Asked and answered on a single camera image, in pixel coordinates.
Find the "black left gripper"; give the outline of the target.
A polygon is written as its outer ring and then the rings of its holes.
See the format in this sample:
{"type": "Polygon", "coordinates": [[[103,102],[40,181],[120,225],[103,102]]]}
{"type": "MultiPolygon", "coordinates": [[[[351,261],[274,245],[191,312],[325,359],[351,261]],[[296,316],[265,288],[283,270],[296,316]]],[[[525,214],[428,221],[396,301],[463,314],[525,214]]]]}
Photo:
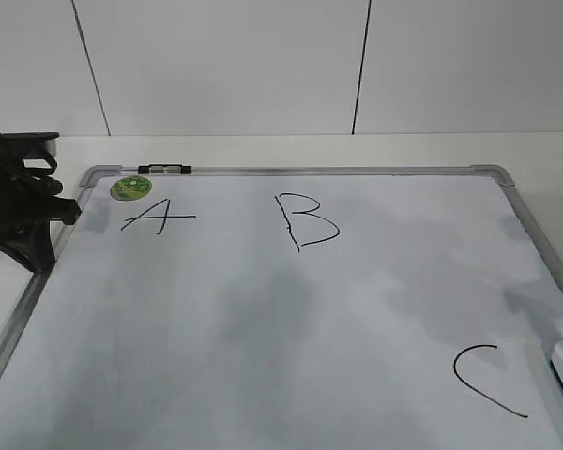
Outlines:
{"type": "Polygon", "coordinates": [[[55,265],[51,221],[72,225],[81,214],[73,199],[61,198],[53,178],[54,158],[19,159],[0,132],[0,251],[32,273],[55,265]]]}

